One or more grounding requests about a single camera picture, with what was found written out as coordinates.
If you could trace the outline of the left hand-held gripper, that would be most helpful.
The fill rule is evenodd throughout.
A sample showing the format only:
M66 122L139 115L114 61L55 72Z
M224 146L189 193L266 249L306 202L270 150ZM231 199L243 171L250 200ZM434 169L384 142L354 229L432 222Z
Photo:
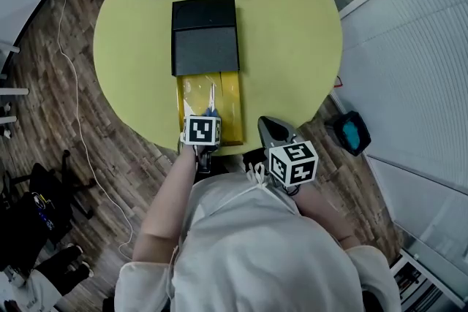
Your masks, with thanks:
M191 145L197 158L197 171L211 171L211 154L221 142L221 118L214 116L186 116L180 143Z

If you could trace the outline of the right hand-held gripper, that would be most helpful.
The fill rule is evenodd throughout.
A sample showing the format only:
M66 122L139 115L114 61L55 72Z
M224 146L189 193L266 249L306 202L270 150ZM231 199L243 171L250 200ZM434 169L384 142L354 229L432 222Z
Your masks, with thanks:
M296 195L303 184L316 176L319 158L312 142L297 137L289 123L271 116L260 116L257 128L262 146L268 149L268 171L274 183L287 195Z

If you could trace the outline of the blue handled scissors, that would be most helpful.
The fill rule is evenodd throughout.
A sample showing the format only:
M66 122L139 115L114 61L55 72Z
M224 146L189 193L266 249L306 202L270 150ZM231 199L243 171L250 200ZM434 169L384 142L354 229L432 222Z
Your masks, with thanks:
M215 102L215 93L216 93L216 84L212 83L210 88L209 100L208 100L208 107L203 113L204 116L208 117L219 117L219 113L216 109L216 102Z

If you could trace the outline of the black box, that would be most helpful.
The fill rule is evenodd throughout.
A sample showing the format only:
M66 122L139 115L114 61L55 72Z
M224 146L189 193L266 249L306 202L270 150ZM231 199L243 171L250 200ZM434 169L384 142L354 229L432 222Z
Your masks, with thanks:
M244 143L235 0L173 2L171 73L178 117L202 115L214 105L222 121L221 145Z

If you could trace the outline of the person's right forearm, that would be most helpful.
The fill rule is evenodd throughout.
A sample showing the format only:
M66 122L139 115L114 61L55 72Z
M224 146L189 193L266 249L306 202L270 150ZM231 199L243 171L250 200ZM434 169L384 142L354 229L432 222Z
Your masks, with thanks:
M316 221L344 250L361 244L351 225L312 184L301 185L292 199L303 216Z

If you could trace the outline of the person's left forearm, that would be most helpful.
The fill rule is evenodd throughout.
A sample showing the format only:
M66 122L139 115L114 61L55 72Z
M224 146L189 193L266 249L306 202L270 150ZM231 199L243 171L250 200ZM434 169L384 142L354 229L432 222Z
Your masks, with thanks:
M170 262L181 235L196 170L194 149L185 145L143 220L132 253L134 262Z

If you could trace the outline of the black bin with blue contents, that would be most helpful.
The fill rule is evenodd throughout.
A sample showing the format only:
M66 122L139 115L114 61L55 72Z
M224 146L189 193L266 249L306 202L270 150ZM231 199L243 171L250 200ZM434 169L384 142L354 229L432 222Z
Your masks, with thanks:
M352 156L361 155L371 143L369 130L358 112L335 115L324 125L331 139Z

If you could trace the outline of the round table with yellow tablecloth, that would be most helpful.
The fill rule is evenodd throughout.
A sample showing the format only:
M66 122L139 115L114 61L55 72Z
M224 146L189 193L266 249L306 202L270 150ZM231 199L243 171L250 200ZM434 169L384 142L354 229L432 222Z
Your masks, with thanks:
M94 30L94 66L116 115L148 141L175 148L180 134L171 74L172 4L105 0ZM334 0L235 0L244 143L261 145L257 119L299 127L314 117L339 73L342 32Z

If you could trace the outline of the person's white shirt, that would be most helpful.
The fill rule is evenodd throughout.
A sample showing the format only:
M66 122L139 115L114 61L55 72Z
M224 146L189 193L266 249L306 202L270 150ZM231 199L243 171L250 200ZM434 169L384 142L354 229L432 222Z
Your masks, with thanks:
M343 249L303 217L259 171L195 184L177 254L130 262L116 284L116 312L401 312L399 288L377 248Z

